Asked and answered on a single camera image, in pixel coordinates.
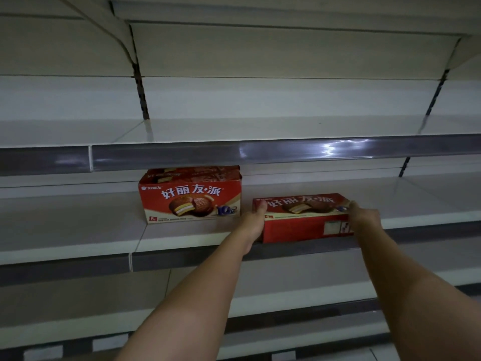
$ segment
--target hand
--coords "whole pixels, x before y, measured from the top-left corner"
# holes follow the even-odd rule
[[[242,215],[240,224],[232,232],[236,236],[242,237],[246,243],[246,251],[244,254],[249,253],[252,247],[252,243],[259,238],[264,229],[264,214],[268,208],[268,203],[265,200],[261,201],[261,204],[257,207],[256,212],[245,213]]]
[[[355,201],[349,205],[349,225],[354,233],[368,226],[371,228],[381,228],[381,216],[377,209],[363,209]]]

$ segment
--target box top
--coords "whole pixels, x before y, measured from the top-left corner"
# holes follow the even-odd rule
[[[261,200],[268,203],[266,220],[345,214],[350,203],[344,196],[335,193],[259,198],[253,200],[254,207],[257,207]]]
[[[139,185],[239,181],[240,179],[239,166],[154,168],[147,171]]]

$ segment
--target bare skin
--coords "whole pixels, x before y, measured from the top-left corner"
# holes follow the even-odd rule
[[[402,360],[481,359],[481,307],[405,255],[377,210],[353,202],[350,222]]]
[[[191,272],[142,323],[117,361],[211,361],[220,348],[242,258],[264,228],[267,203]]]
[[[212,361],[241,261],[264,227],[264,202],[142,323],[117,361]],[[481,307],[405,255],[377,210],[352,202],[350,224],[402,360],[481,359]]]

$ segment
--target red box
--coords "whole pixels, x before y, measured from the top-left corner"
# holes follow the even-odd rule
[[[159,168],[139,182],[147,223],[239,216],[239,166]]]
[[[264,243],[352,235],[346,213],[349,200],[340,194],[254,199],[254,209],[261,200],[268,202]]]

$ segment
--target person's left arm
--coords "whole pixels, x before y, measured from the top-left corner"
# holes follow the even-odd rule
[[[241,224],[210,257],[154,309],[117,356],[127,360],[215,360],[242,258],[264,228],[267,203]]]

